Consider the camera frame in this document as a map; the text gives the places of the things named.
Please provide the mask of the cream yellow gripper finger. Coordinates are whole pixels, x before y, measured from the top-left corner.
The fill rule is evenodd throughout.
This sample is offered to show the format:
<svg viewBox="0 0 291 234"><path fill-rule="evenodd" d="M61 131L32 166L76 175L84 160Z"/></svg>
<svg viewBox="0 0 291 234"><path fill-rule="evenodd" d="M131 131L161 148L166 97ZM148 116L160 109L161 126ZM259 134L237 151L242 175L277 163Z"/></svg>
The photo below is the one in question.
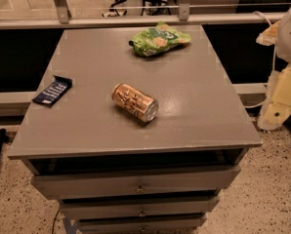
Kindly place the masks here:
<svg viewBox="0 0 291 234"><path fill-rule="evenodd" d="M273 131L291 115L291 63L281 72L272 71L268 80L266 100L263 102L258 127L263 131Z"/></svg>

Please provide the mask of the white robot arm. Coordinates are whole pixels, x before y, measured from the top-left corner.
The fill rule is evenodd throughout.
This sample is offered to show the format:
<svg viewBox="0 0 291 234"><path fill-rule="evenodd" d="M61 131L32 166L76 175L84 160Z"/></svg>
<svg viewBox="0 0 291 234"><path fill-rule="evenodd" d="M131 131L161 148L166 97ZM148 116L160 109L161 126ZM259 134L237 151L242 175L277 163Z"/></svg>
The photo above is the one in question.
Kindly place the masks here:
<svg viewBox="0 0 291 234"><path fill-rule="evenodd" d="M261 130L273 131L291 115L291 7L280 21L259 35L257 42L267 46L274 44L276 56L287 62L280 72L270 74L266 99L257 120Z"/></svg>

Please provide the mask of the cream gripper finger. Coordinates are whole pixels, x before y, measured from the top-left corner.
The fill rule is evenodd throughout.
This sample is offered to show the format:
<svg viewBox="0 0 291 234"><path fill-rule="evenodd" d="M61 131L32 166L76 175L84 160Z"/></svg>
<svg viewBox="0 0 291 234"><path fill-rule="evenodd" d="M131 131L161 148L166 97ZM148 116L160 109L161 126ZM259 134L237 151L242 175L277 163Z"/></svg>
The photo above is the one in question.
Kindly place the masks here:
<svg viewBox="0 0 291 234"><path fill-rule="evenodd" d="M280 26L280 22L273 23L269 28L264 30L256 39L256 42L263 46L270 46L276 43L277 32Z"/></svg>

